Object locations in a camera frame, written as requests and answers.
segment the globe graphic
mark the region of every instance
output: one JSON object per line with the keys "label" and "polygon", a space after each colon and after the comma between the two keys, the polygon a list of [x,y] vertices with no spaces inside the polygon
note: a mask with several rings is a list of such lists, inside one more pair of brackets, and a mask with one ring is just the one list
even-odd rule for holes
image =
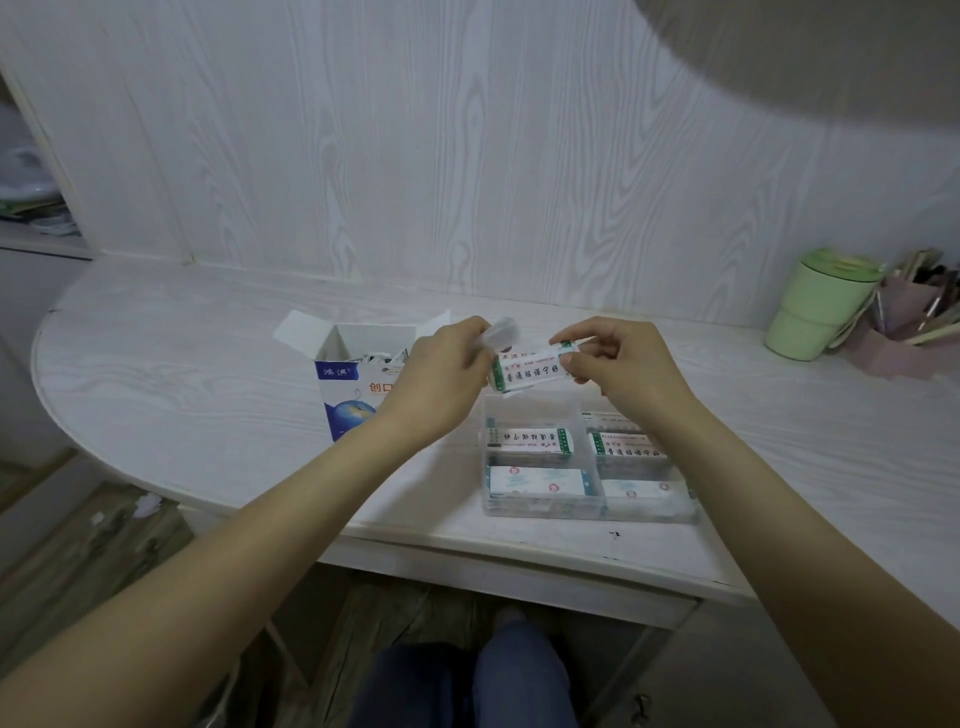
{"label": "globe graphic", "polygon": [[342,401],[333,408],[333,426],[346,432],[351,427],[362,425],[376,410],[364,401]]}

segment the jeans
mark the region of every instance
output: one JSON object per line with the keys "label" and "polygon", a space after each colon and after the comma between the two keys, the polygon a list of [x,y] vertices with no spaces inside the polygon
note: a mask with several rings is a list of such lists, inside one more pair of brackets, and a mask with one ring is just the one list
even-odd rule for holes
{"label": "jeans", "polygon": [[398,644],[377,655],[348,728],[576,728],[564,665],[528,621],[480,655],[452,644]]}

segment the green cup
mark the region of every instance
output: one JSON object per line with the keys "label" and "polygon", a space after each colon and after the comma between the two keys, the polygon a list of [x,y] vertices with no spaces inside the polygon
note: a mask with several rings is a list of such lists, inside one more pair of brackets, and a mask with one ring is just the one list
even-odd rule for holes
{"label": "green cup", "polygon": [[883,278],[868,257],[843,257],[820,248],[803,257],[763,343],[798,361],[819,356]]}

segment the forearm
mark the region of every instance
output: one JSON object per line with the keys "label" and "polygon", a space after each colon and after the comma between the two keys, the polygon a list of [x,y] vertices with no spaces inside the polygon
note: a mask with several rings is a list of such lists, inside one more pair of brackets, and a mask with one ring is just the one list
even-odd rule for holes
{"label": "forearm", "polygon": [[839,722],[956,719],[960,633],[699,402],[653,434]]}
{"label": "forearm", "polygon": [[350,431],[44,647],[0,684],[0,715],[42,728],[183,724],[417,448],[377,417]]}

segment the white table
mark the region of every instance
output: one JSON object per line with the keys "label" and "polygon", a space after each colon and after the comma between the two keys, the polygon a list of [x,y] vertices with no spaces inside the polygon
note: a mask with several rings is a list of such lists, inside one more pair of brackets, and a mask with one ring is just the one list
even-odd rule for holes
{"label": "white table", "polygon": [[[272,338],[291,308],[343,322],[509,314],[540,342],[591,313],[108,257],[41,327],[36,388],[84,450],[213,522],[329,444],[312,364]],[[704,403],[960,627],[956,396],[937,382],[872,379],[839,358],[787,361],[756,330],[657,324]],[[381,486],[322,560],[665,627],[692,597],[752,598],[706,519],[484,516],[475,417]]]}

